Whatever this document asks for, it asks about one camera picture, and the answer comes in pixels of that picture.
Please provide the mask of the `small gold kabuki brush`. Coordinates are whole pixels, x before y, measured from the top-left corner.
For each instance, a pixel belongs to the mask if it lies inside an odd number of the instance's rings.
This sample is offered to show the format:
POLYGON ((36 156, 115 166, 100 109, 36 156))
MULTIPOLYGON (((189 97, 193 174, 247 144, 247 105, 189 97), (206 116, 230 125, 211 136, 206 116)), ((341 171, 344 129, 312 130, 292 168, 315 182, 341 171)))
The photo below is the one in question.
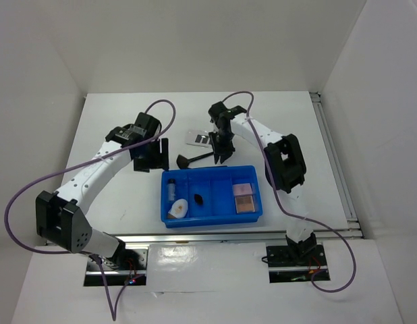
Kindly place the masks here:
POLYGON ((204 203, 203 197, 199 194, 194 195, 194 201, 197 205, 203 205, 203 203, 204 203))

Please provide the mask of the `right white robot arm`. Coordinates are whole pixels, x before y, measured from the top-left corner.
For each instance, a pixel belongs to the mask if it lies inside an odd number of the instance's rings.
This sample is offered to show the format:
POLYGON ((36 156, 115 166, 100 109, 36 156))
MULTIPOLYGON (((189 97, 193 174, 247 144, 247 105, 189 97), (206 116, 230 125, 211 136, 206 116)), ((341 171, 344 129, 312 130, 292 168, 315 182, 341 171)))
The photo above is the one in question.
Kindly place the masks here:
POLYGON ((304 219, 308 215, 302 196, 306 164, 298 138, 283 135, 246 115, 241 106, 228 109, 224 103, 211 106, 208 114, 213 124, 209 133, 215 163, 224 163, 235 152, 233 137, 239 136, 252 146, 262 149, 265 176, 287 215, 287 257, 295 265, 303 264, 316 247, 313 229, 304 219))

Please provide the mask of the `brown eyeshadow palette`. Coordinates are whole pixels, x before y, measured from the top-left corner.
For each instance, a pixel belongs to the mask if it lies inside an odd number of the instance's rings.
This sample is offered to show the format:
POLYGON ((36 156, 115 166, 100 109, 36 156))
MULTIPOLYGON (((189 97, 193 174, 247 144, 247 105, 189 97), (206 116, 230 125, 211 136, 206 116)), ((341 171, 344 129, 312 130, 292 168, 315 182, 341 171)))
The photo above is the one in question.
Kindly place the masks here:
POLYGON ((235 196, 234 200, 235 200, 235 210, 237 214, 257 212, 257 207, 256 207, 256 203, 255 203, 253 195, 249 194, 249 195, 235 196))

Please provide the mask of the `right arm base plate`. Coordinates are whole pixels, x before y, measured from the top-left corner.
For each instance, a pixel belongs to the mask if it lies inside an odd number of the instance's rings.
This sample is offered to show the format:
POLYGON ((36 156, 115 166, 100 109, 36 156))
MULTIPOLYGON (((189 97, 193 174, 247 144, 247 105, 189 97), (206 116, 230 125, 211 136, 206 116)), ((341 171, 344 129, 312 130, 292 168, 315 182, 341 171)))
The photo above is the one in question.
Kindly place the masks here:
POLYGON ((261 261, 268 266, 271 284, 311 281, 313 275, 314 281, 330 280, 322 244, 302 259, 294 259, 287 246, 267 246, 261 261))

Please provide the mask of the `pink square compact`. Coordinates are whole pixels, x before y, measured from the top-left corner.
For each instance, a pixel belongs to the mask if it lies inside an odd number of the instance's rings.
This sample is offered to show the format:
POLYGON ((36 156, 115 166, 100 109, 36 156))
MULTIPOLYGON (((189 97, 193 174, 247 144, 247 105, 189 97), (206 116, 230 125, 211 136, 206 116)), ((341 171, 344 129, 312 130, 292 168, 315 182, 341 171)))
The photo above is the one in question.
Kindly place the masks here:
POLYGON ((252 186, 250 183, 234 184, 232 188, 234 196, 247 196, 253 194, 252 186))

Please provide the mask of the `thin black makeup brush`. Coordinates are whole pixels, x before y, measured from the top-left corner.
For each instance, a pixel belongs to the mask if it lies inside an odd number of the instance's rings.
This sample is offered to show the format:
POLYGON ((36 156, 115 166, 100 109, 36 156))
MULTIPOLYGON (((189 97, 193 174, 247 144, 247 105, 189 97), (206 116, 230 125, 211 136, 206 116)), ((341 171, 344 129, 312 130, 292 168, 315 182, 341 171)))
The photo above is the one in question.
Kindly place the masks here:
POLYGON ((227 167, 227 165, 213 165, 213 166, 206 166, 206 167, 196 167, 193 169, 209 169, 209 168, 215 168, 215 167, 227 167))

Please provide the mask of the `clear bottle black cap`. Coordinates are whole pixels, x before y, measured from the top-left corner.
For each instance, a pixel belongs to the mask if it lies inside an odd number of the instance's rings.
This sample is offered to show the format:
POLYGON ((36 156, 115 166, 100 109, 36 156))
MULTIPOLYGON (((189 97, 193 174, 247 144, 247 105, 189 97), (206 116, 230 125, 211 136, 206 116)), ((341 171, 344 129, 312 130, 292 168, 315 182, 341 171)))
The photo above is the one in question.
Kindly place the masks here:
POLYGON ((170 203, 174 203, 176 200, 175 185, 176 185, 175 179, 170 178, 167 180, 167 198, 170 203))

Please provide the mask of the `white oval compact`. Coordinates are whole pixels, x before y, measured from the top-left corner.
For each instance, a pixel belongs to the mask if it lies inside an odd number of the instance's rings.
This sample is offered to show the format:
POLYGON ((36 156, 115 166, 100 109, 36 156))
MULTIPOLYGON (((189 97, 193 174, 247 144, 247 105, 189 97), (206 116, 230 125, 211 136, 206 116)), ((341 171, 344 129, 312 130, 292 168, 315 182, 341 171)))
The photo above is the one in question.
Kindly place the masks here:
POLYGON ((186 199, 181 198, 176 200, 170 210, 167 213, 168 219, 183 219, 188 212, 188 202, 186 199))

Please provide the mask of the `large black powder brush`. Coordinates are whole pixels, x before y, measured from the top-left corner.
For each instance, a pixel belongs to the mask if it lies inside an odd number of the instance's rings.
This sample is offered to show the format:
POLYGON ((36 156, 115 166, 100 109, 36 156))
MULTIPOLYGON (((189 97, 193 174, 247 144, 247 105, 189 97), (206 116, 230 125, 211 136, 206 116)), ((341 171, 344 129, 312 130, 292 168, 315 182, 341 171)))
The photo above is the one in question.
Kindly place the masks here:
POLYGON ((214 152, 205 153, 196 157, 186 158, 183 155, 178 155, 176 159, 176 164, 180 169, 187 169, 189 165, 195 161, 199 161, 201 159, 205 159, 207 157, 211 157, 214 155, 214 152))

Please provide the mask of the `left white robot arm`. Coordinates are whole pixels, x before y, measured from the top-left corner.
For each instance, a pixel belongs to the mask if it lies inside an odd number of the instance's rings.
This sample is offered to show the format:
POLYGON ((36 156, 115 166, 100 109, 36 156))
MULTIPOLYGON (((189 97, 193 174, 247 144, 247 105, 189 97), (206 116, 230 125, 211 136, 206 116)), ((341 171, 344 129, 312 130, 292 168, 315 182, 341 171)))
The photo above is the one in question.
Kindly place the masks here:
POLYGON ((70 253, 96 254, 110 269, 136 268, 140 256, 119 238, 94 229, 86 214, 95 198, 128 164, 134 171, 168 170, 168 139, 158 139, 161 122, 147 113, 136 121, 113 128, 94 156, 53 193, 42 191, 35 202, 36 232, 70 253))

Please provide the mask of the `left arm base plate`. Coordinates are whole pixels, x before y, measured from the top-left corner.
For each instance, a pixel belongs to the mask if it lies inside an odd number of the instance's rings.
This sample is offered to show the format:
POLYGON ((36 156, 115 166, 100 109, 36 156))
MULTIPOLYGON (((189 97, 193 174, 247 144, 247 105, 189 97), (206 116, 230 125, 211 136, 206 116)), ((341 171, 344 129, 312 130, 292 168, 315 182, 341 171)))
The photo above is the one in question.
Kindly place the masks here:
MULTIPOLYGON (((137 244, 133 246, 133 250, 138 254, 139 258, 134 261, 131 266, 129 261, 123 267, 114 265, 106 259, 101 259, 102 269, 105 273, 108 286, 119 287, 128 280, 130 286, 145 286, 146 285, 146 268, 148 264, 148 245, 137 244)), ((101 270, 97 263, 88 258, 86 264, 86 271, 84 275, 84 287, 101 287, 103 286, 103 279, 101 270)))

